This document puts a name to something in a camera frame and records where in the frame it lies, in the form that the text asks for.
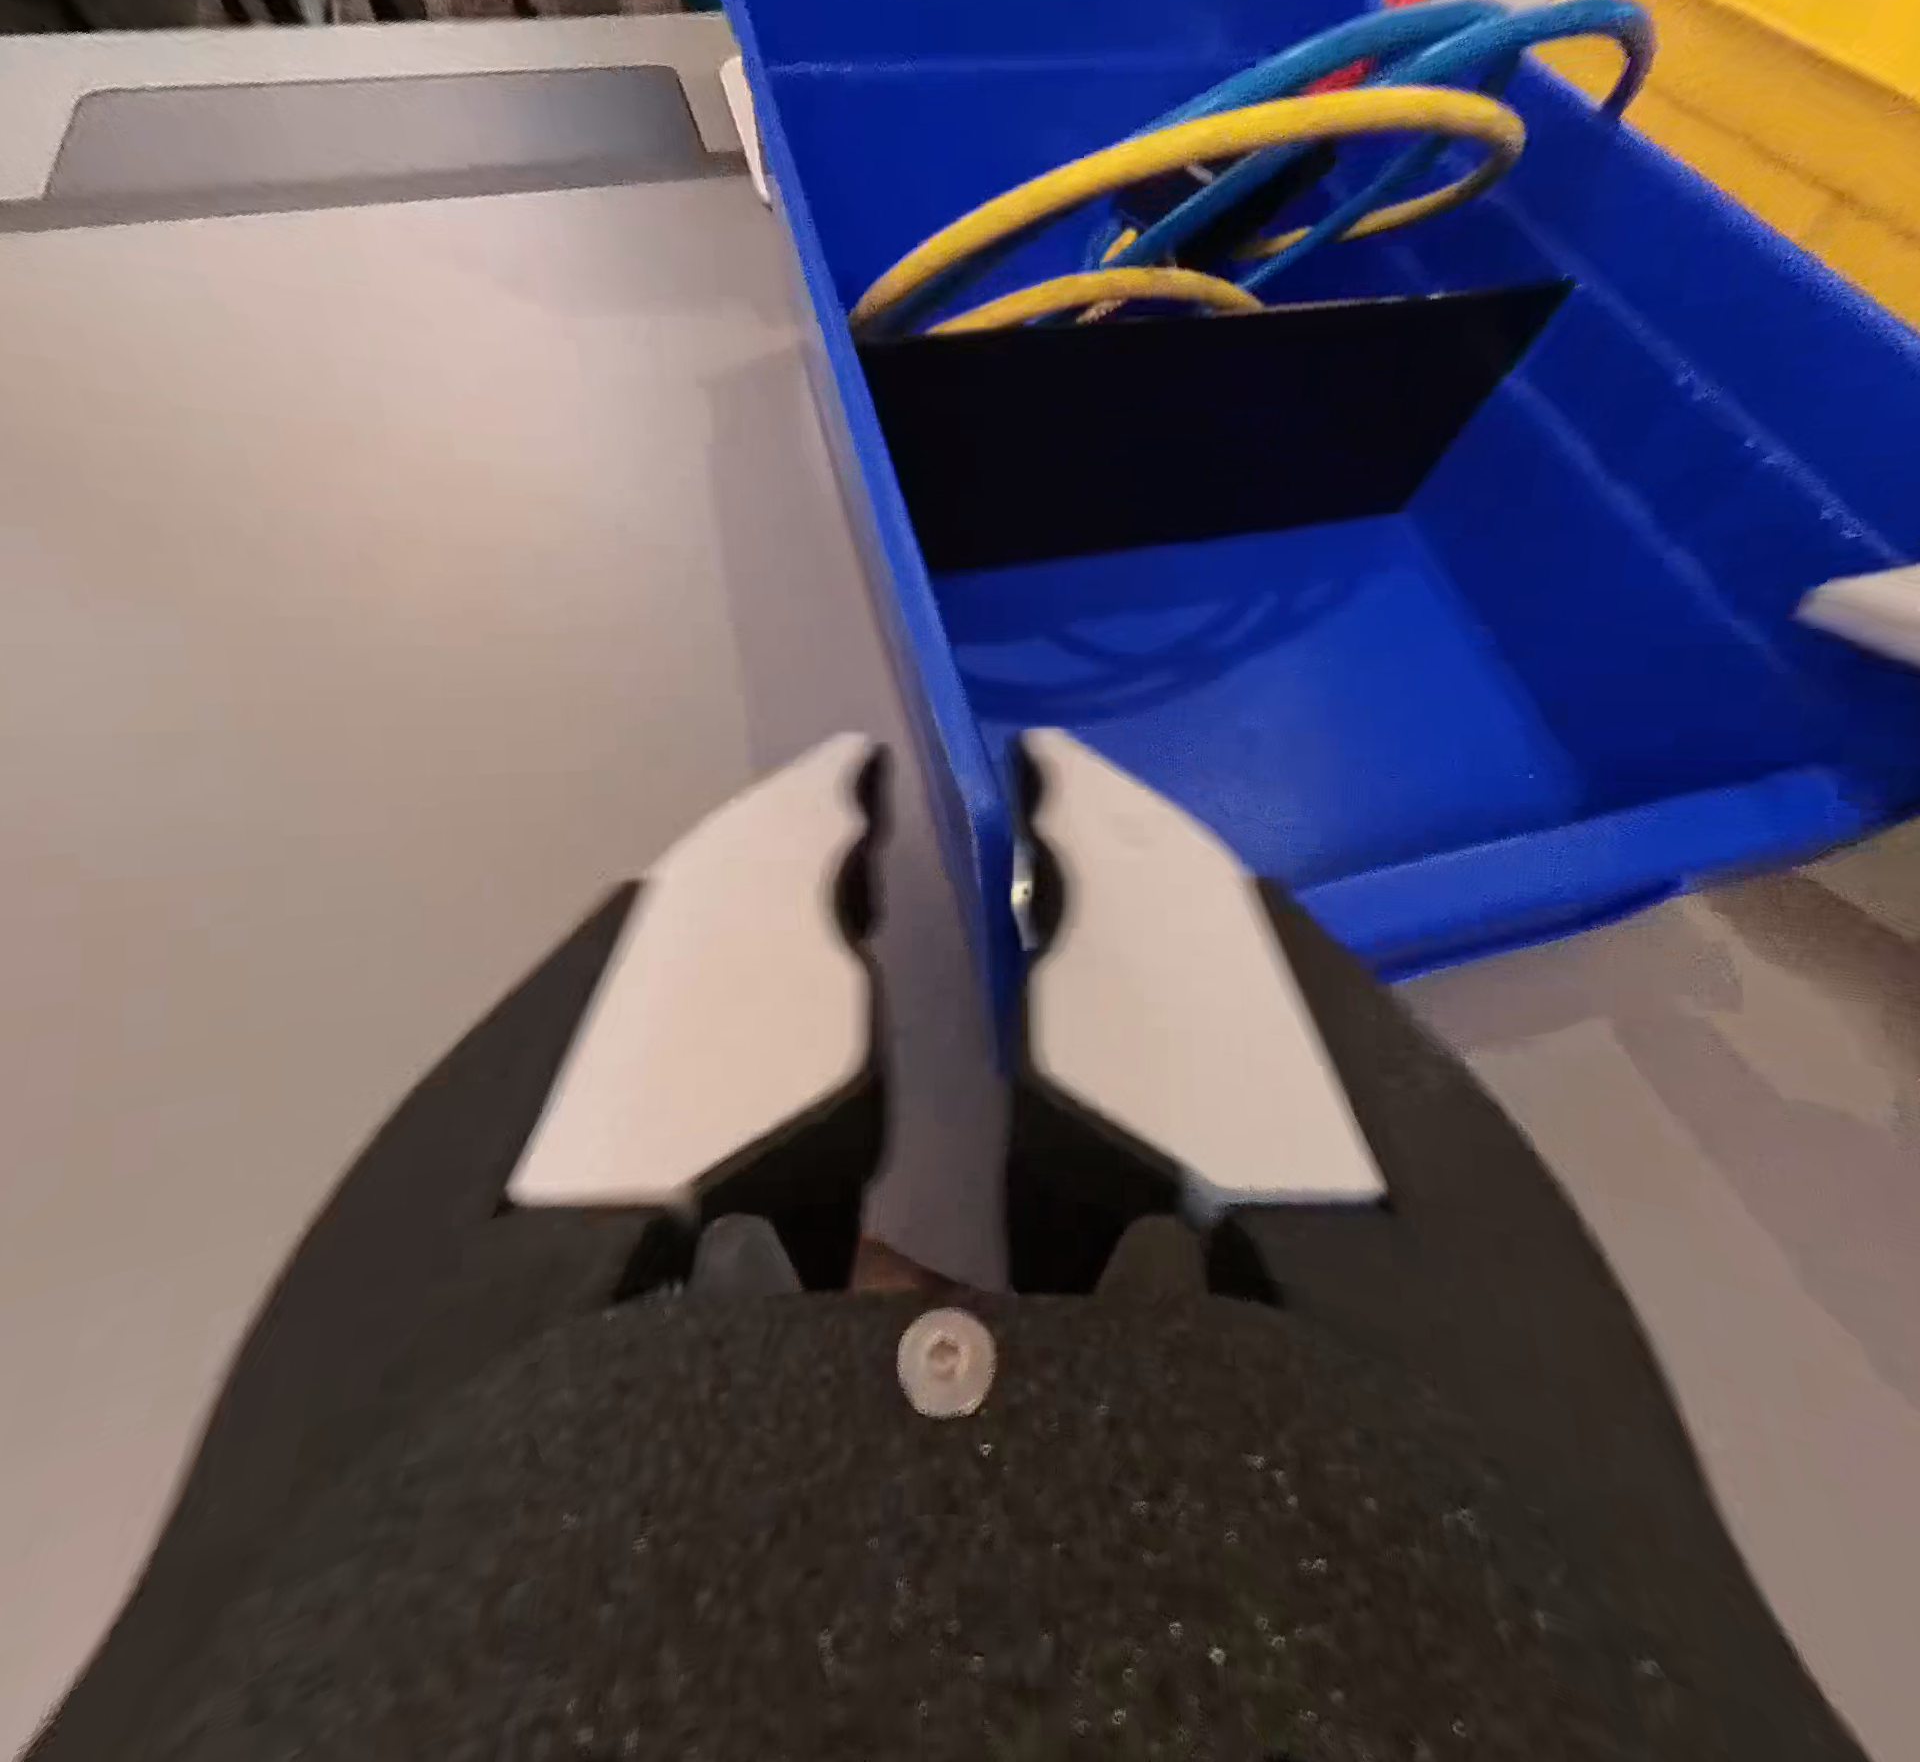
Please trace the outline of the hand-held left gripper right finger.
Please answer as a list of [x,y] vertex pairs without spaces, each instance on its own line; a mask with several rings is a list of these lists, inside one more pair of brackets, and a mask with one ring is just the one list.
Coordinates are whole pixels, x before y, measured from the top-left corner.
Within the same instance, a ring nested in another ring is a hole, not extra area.
[[1005,1162],[1010,1284],[1090,1293],[1134,1223],[1365,1217],[1385,1172],[1262,883],[1080,734],[1018,734],[1029,949]]

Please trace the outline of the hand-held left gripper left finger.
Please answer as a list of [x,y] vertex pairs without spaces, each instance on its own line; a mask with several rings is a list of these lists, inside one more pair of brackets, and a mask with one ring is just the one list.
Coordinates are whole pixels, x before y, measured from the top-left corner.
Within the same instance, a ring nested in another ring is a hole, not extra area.
[[850,1284],[885,1149],[871,966],[885,751],[829,734],[699,817],[636,887],[507,1172],[526,1213],[766,1217]]

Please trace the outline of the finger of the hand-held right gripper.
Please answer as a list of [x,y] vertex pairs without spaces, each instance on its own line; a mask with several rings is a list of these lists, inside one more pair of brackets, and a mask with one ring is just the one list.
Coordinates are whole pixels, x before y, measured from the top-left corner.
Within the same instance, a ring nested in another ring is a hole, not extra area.
[[1848,573],[1814,582],[1796,620],[1905,669],[1920,662],[1920,573]]

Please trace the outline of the blue plastic bin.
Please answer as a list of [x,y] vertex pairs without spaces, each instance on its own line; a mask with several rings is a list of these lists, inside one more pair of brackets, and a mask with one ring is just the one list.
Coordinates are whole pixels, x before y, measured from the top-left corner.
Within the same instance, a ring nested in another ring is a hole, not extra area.
[[1013,741],[1045,723],[1379,976],[1916,817],[1916,669],[1796,620],[1825,577],[1916,563],[1916,333],[1540,66],[1513,73],[1527,152],[1501,185],[1279,291],[1572,283],[1403,515],[925,569],[858,297],[990,194],[1373,3],[724,0],[993,1015],[1021,976]]

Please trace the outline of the yellow plastic bin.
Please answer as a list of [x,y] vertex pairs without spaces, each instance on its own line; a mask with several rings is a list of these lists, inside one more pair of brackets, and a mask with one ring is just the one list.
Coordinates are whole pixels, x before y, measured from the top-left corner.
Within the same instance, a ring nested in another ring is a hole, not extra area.
[[1637,0],[1659,58],[1627,120],[1920,324],[1920,0]]

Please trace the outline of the small black bin divider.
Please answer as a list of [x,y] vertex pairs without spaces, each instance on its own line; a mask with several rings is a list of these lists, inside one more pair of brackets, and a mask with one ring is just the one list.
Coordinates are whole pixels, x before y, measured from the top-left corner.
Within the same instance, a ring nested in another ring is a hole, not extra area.
[[860,348],[934,573],[1403,515],[1572,283]]

